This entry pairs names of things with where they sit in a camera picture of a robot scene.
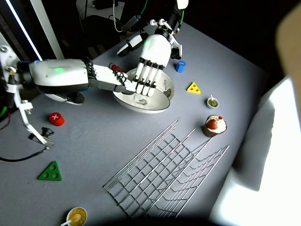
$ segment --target wire basket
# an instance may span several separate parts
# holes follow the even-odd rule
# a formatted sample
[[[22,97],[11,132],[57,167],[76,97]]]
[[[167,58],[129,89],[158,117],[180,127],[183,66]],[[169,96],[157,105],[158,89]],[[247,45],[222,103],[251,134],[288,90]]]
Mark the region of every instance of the wire basket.
[[[131,218],[177,217],[230,146],[199,159],[212,138],[190,151],[183,142],[195,129],[179,140],[178,120],[103,186]]]

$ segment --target whipped cream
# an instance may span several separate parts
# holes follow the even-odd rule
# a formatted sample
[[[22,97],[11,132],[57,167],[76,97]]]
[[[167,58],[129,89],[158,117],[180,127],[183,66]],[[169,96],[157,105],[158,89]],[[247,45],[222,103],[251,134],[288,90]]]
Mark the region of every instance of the whipped cream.
[[[224,132],[226,130],[227,125],[226,125],[225,120],[224,119],[219,119],[217,115],[211,115],[208,118],[208,120],[206,121],[206,125],[212,119],[216,120],[217,128],[216,129],[209,129],[209,128],[207,128],[210,132],[213,132],[213,133],[222,133],[222,132]]]

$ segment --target cupcake wrapper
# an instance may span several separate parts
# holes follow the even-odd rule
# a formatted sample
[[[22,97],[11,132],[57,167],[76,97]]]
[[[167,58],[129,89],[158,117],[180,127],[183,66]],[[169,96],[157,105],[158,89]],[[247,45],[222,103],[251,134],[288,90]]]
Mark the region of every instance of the cupcake wrapper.
[[[206,119],[206,121],[207,121],[211,116],[215,116],[215,115],[214,115],[214,114],[209,115],[208,118]],[[211,132],[211,131],[207,128],[206,122],[205,122],[205,125],[203,126],[203,133],[204,133],[204,135],[205,135],[206,137],[214,137],[214,136],[216,136],[216,135],[222,134],[223,132],[221,132],[221,133],[214,133],[214,132]]]

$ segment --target blue block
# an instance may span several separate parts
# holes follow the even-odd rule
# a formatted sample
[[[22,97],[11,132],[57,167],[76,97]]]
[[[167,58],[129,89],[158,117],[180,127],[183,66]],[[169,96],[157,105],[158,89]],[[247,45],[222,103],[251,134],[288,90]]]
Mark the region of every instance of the blue block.
[[[178,73],[182,73],[184,71],[185,67],[186,67],[185,61],[180,60],[177,64],[177,66],[175,67],[175,70]]]

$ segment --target small cup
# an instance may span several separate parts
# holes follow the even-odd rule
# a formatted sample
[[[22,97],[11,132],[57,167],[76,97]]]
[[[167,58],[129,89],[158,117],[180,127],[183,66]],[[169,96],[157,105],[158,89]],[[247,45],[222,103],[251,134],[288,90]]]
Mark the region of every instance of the small cup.
[[[209,101],[211,101],[211,97],[208,98],[208,100],[207,100],[207,106],[208,106],[209,108],[211,108],[211,109],[218,108],[218,106],[220,105],[220,103],[219,103],[218,100],[215,99],[214,97],[213,97],[212,99],[213,99],[214,102],[216,102],[216,106],[212,106],[212,105],[209,104]]]
[[[82,208],[82,207],[75,207],[75,208],[73,208],[72,210],[70,210],[69,213],[68,213],[68,215],[67,215],[66,221],[70,220],[70,214],[71,214],[74,210],[76,210],[76,209],[82,209],[82,210],[86,213],[86,220],[85,220],[84,223],[82,224],[82,226],[83,226],[83,225],[85,224],[85,222],[87,221],[87,211],[86,211],[84,208]]]

